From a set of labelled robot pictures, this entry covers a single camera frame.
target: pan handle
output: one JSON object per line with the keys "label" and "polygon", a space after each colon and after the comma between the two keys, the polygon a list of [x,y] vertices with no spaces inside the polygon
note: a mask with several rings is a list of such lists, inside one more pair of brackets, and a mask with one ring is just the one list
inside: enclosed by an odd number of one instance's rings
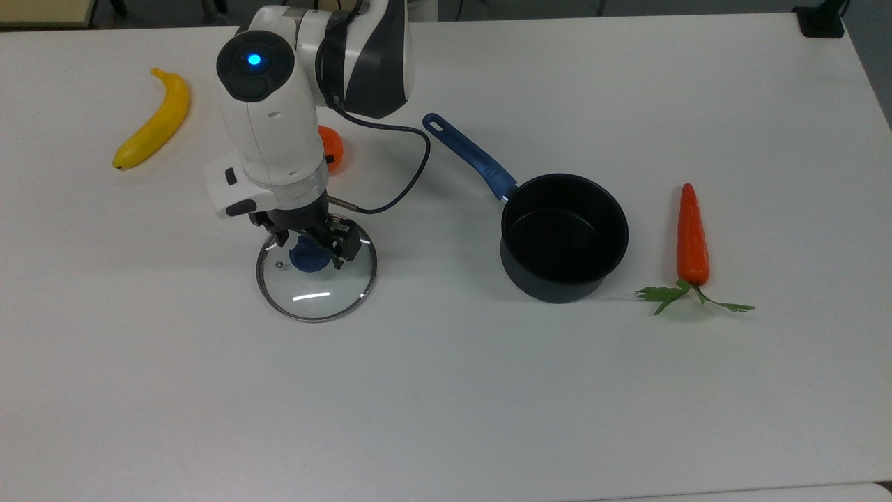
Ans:
{"label": "pan handle", "polygon": [[465,162],[471,164],[471,167],[483,176],[496,198],[507,200],[508,195],[517,188],[517,182],[501,164],[475,145],[467,136],[452,127],[452,124],[446,122],[440,115],[429,113],[421,122],[428,132],[442,141],[459,157],[465,159]]}

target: white table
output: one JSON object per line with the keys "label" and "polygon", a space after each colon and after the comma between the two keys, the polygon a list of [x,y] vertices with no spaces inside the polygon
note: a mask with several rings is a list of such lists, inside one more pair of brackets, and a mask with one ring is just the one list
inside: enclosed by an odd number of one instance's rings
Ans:
{"label": "white table", "polygon": [[[417,85],[519,180],[574,172],[631,244],[570,305],[525,296],[501,206],[435,145],[357,220],[368,301],[308,325],[254,282],[266,234],[215,219],[232,29],[0,34],[0,498],[542,502],[892,479],[892,135],[848,38],[792,14],[413,26]],[[178,134],[111,158],[189,82]],[[326,111],[330,193],[389,200],[417,138]],[[698,189],[724,314],[634,299],[674,281]]]}

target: orange carrot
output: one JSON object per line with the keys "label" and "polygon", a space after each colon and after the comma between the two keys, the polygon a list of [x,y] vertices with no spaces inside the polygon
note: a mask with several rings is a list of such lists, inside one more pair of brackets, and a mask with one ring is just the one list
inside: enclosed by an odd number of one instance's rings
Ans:
{"label": "orange carrot", "polygon": [[709,251],[700,219],[697,193],[690,183],[681,188],[681,210],[678,215],[678,277],[691,286],[703,286],[709,280]]}
{"label": "orange carrot", "polygon": [[681,210],[678,214],[678,246],[676,248],[676,266],[678,280],[675,288],[658,288],[647,286],[635,291],[638,298],[646,302],[659,302],[654,312],[657,315],[675,300],[684,297],[692,289],[697,293],[701,304],[706,302],[726,308],[731,312],[747,312],[755,307],[751,305],[728,304],[716,302],[700,290],[700,286],[709,280],[709,251],[706,250],[706,234],[703,231],[703,220],[700,218],[700,206],[697,194],[690,183],[681,188]]}

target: black saucepan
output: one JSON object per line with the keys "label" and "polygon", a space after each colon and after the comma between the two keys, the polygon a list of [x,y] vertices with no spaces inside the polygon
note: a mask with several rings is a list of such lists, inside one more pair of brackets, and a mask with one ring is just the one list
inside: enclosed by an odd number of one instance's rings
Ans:
{"label": "black saucepan", "polygon": [[572,302],[594,291],[623,259],[629,225],[601,186],[556,173],[518,187],[498,162],[440,115],[429,113],[422,122],[506,202],[501,261],[523,292],[550,303]]}

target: yellow banana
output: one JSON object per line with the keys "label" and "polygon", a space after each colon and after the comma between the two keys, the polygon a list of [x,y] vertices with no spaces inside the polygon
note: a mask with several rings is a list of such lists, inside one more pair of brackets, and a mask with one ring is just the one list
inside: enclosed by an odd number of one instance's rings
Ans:
{"label": "yellow banana", "polygon": [[118,148],[114,160],[116,169],[130,169],[154,154],[177,132],[189,110],[189,87],[176,73],[152,68],[152,75],[164,83],[164,101],[155,115]]}

